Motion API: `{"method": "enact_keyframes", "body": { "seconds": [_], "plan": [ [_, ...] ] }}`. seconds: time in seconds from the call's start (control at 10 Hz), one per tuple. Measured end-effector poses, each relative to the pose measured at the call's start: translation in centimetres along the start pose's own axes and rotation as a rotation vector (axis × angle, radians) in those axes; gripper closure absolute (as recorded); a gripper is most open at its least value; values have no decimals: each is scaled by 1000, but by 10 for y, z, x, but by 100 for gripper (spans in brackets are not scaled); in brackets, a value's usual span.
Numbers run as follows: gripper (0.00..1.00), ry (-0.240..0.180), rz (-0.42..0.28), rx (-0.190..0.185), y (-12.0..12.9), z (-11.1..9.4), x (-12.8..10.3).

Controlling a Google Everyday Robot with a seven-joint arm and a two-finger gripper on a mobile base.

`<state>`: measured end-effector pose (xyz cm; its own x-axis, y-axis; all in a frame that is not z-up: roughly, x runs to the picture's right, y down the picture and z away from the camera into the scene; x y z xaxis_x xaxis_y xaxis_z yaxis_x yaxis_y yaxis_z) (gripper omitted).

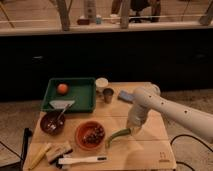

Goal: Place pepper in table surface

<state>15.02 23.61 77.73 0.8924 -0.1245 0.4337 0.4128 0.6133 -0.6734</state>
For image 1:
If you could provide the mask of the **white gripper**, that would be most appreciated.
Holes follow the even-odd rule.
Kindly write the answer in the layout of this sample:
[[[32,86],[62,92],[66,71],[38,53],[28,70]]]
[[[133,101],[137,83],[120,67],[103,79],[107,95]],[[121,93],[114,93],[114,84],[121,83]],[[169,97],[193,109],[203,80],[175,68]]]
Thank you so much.
[[[149,109],[134,103],[128,112],[126,127],[132,134],[137,134],[148,118]]]

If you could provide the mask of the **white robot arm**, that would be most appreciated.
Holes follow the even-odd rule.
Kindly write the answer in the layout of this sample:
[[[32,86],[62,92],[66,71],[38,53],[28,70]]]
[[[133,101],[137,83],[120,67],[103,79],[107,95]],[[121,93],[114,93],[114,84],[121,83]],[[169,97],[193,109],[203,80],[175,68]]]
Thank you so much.
[[[137,87],[133,91],[133,106],[129,110],[126,127],[131,131],[141,129],[150,110],[164,114],[213,144],[213,114],[162,98],[156,85]]]

